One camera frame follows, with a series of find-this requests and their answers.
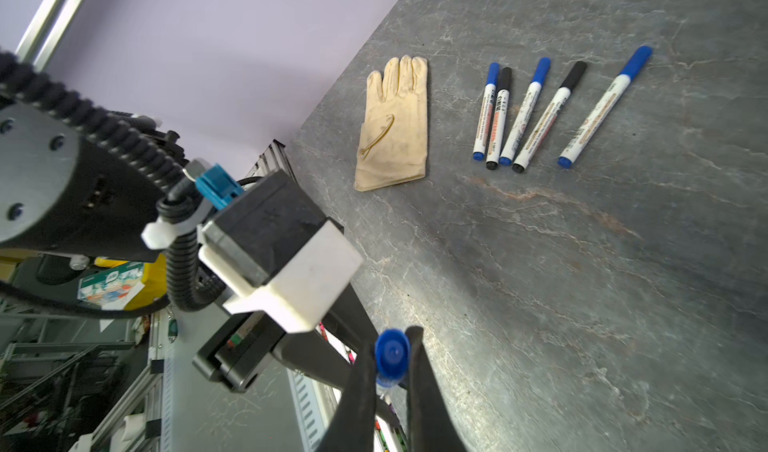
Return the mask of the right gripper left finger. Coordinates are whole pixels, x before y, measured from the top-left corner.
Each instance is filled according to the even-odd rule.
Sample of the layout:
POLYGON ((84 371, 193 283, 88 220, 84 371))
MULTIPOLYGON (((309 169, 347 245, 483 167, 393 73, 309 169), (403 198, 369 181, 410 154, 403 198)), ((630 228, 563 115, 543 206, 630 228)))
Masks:
POLYGON ((374 344, 369 342, 357 355, 340 403, 318 451, 374 450, 376 372, 374 344))

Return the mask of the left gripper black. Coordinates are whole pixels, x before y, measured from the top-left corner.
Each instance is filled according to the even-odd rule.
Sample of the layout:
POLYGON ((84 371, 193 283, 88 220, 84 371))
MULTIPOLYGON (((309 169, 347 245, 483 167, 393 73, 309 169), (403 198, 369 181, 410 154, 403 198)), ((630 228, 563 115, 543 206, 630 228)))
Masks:
MULTIPOLYGON (((378 337, 352 287, 342 292, 321 324, 328 336, 318 331, 287 333, 263 312, 232 315, 198 350, 193 365, 207 380, 243 393, 271 361, 280 362, 293 373, 290 385, 305 444, 318 446, 345 395, 356 360, 352 351, 378 337)), ((387 396, 377 396, 375 411, 375 418, 366 423, 370 436, 364 444, 405 446, 405 432, 387 396)))

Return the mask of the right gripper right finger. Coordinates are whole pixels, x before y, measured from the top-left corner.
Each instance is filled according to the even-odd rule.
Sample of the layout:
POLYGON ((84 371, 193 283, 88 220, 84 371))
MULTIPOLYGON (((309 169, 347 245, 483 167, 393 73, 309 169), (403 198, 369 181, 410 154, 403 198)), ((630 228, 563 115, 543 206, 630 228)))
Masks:
POLYGON ((424 329, 409 327, 407 421, 410 451, 466 451, 446 408, 423 342, 424 329))

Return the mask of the blue pen cap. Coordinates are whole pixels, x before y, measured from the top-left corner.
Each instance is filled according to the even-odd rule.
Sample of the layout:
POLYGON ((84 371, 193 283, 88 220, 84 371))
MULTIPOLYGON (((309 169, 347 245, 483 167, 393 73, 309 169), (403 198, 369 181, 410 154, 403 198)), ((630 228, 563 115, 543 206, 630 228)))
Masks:
POLYGON ((550 67, 551 60, 549 58, 541 58, 534 72, 532 83, 538 83, 540 86, 542 86, 546 81, 550 67))
POLYGON ((389 389, 399 385, 410 364, 410 341, 399 329, 383 331, 375 342, 376 384, 389 389))
POLYGON ((498 63, 491 63, 488 69, 486 84, 497 87, 501 67, 498 63))
POLYGON ((648 46, 639 47, 623 67, 620 74, 626 76, 630 81, 634 81, 650 59, 652 53, 653 50, 648 46))

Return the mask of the white marker pen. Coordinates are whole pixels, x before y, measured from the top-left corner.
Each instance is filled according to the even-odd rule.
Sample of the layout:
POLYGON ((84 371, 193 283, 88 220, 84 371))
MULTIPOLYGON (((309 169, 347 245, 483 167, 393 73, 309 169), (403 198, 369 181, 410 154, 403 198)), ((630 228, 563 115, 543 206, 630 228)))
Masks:
POLYGON ((538 83, 532 83, 532 81, 529 84, 518 114, 510 129, 507 142, 502 149, 500 156, 501 166, 508 167, 512 165, 542 88, 543 85, 540 86, 538 83))
POLYGON ((527 142, 521 149, 517 158, 512 164, 512 171, 517 174, 524 173, 537 150, 540 148, 542 142, 546 138, 548 132, 551 130, 554 122, 556 121, 560 111, 567 103, 568 99, 572 95, 573 91, 569 91, 565 88, 560 88, 555 93, 551 102, 545 109, 544 113, 540 117, 537 125, 535 126, 532 134, 529 136, 527 142))
POLYGON ((510 91, 497 92, 489 150, 486 157, 488 170, 496 170, 500 164, 509 99, 510 91))
POLYGON ((582 123, 581 127, 578 129, 577 135, 560 154, 557 160, 557 165, 559 167, 566 170, 572 168, 587 144, 594 137, 599 127, 632 82, 633 81, 630 81, 626 76, 619 73, 598 101, 592 112, 582 123))
POLYGON ((473 146, 473 159, 481 162, 485 160, 490 127, 494 110, 497 87, 485 85, 481 102, 480 116, 475 134, 473 146))

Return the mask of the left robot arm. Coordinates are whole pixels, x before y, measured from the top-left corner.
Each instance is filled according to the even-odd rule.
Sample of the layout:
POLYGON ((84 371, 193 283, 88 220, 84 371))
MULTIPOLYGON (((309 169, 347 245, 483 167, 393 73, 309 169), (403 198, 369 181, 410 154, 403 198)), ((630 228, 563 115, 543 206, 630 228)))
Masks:
POLYGON ((273 357, 341 390, 324 449, 371 449, 374 420, 398 418, 375 394, 378 335, 342 227, 288 170, 236 181, 167 142, 152 120, 98 107, 3 53, 2 247, 164 258, 164 295, 140 315, 226 304, 195 359, 203 374, 242 391, 273 357))

